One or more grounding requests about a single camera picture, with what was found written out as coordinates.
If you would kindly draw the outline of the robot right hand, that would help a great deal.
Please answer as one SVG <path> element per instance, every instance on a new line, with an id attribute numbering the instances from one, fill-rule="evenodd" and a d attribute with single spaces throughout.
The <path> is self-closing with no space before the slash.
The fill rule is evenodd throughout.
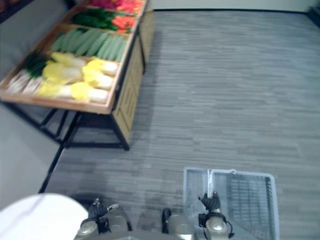
<path id="1" fill-rule="evenodd" d="M 209 213 L 213 213 L 221 208 L 220 197 L 216 191 L 212 193 L 211 197 L 208 197 L 208 194 L 205 193 L 202 197 L 199 196 L 198 199 Z"/>

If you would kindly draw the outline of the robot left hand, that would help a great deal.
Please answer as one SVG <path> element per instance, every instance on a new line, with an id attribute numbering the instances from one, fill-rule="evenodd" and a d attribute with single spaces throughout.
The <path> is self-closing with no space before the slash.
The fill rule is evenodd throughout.
<path id="1" fill-rule="evenodd" d="M 103 217 L 110 211 L 116 210 L 120 207 L 118 203 L 112 204 L 110 206 L 105 207 L 103 205 L 103 201 L 100 198 L 96 198 L 93 203 L 91 204 L 89 211 L 88 211 L 88 218 L 89 219 L 97 219 Z"/>

